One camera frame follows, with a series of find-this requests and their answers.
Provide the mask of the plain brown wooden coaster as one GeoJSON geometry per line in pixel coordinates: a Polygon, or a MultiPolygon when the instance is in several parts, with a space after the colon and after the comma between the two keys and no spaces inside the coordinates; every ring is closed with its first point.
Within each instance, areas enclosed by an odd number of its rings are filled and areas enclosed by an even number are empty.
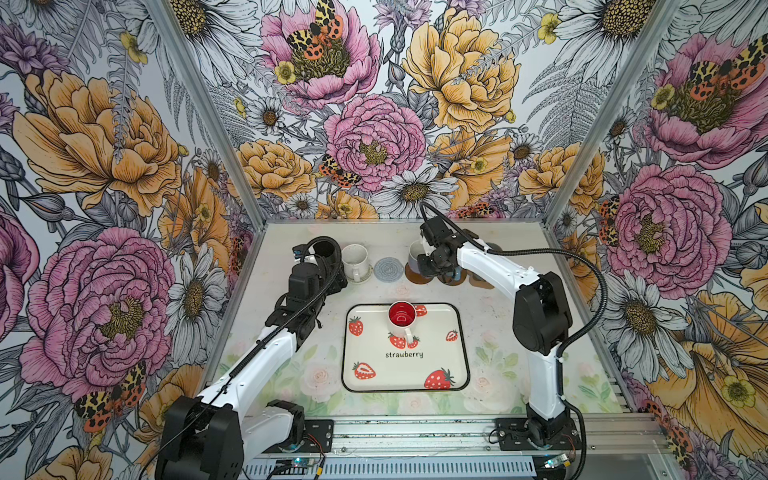
{"type": "Polygon", "coordinates": [[[458,273],[455,273],[453,276],[450,275],[440,275],[437,277],[437,279],[444,285],[447,286],[458,286],[461,285],[466,280],[467,274],[465,271],[460,271],[458,273]]]}

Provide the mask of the scratched dark brown wooden coaster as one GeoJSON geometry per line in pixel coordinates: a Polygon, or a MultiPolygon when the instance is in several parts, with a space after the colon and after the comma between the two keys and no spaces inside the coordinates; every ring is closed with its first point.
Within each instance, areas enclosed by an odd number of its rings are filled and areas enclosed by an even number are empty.
{"type": "Polygon", "coordinates": [[[425,285],[432,281],[432,278],[424,277],[421,274],[413,271],[409,264],[405,265],[404,274],[406,279],[413,284],[425,285]]]}

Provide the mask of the cork paw print coaster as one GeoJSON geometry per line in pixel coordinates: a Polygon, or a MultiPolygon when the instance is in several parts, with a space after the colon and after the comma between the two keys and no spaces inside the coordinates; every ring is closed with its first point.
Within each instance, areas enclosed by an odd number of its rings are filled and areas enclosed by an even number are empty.
{"type": "Polygon", "coordinates": [[[481,289],[487,289],[487,290],[494,289],[494,286],[491,283],[489,283],[479,275],[475,274],[474,272],[469,272],[467,279],[469,283],[475,288],[481,288],[481,289]]]}

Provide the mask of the grey-blue braided rope coaster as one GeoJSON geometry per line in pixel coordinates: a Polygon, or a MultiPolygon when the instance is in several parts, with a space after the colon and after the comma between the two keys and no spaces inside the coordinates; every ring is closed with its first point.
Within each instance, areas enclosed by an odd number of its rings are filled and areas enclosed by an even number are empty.
{"type": "Polygon", "coordinates": [[[395,257],[381,258],[374,265],[374,276],[384,283],[398,281],[404,274],[405,267],[395,257]]]}

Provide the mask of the red interior white mug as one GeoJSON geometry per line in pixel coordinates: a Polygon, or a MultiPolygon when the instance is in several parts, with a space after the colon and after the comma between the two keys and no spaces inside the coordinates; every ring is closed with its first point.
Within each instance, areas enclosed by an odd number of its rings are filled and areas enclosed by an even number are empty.
{"type": "Polygon", "coordinates": [[[389,306],[387,312],[389,332],[395,337],[402,338],[406,343],[412,343],[414,334],[412,326],[417,319],[416,308],[406,301],[398,301],[389,306]]]}

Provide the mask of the white mug purple handle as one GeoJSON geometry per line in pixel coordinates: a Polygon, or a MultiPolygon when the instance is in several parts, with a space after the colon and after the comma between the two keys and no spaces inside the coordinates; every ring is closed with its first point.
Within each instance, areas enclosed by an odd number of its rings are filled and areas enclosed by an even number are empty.
{"type": "Polygon", "coordinates": [[[425,255],[425,254],[426,254],[425,248],[420,240],[414,241],[409,246],[408,266],[412,273],[421,276],[418,259],[420,255],[425,255]]]}

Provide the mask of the black mug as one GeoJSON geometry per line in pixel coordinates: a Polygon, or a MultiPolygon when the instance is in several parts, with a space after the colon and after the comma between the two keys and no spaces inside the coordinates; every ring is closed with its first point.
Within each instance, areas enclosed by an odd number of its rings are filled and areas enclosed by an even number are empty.
{"type": "Polygon", "coordinates": [[[326,265],[326,275],[323,286],[327,295],[340,293],[348,286],[342,260],[342,248],[338,242],[329,236],[316,237],[312,249],[317,263],[323,259],[326,265]]]}

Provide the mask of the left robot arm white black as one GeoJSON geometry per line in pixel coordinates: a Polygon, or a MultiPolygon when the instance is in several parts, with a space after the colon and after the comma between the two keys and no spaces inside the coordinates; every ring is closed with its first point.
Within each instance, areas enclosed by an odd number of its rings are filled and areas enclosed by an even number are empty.
{"type": "Polygon", "coordinates": [[[195,397],[178,398],[167,411],[155,478],[237,479],[251,458],[276,445],[303,441],[302,407],[276,400],[259,415],[248,411],[318,328],[327,296],[346,285],[338,262],[313,255],[293,266],[287,292],[251,349],[215,383],[195,397]]]}

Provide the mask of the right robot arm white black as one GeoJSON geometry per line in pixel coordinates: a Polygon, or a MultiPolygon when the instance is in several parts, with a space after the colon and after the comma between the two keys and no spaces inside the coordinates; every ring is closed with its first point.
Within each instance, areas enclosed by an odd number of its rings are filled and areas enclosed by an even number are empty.
{"type": "Polygon", "coordinates": [[[573,320],[561,278],[514,262],[514,252],[494,249],[438,216],[423,221],[420,238],[425,250],[417,257],[422,276],[452,276],[465,270],[513,302],[512,331],[528,351],[527,440],[537,448],[552,446],[571,420],[558,348],[569,339],[573,320]]]}

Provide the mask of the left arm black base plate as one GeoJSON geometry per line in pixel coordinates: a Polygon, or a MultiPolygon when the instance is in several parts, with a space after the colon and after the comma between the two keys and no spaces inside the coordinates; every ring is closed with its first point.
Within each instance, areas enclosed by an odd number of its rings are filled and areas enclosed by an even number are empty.
{"type": "Polygon", "coordinates": [[[335,422],[309,419],[294,422],[288,436],[268,449],[266,453],[329,453],[332,449],[335,422]]]}

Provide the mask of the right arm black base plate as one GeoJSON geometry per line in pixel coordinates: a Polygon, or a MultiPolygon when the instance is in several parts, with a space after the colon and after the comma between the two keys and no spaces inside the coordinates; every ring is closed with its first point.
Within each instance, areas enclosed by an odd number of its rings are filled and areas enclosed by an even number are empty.
{"type": "Polygon", "coordinates": [[[503,451],[578,450],[582,439],[572,418],[502,417],[494,420],[498,443],[503,451]]]}

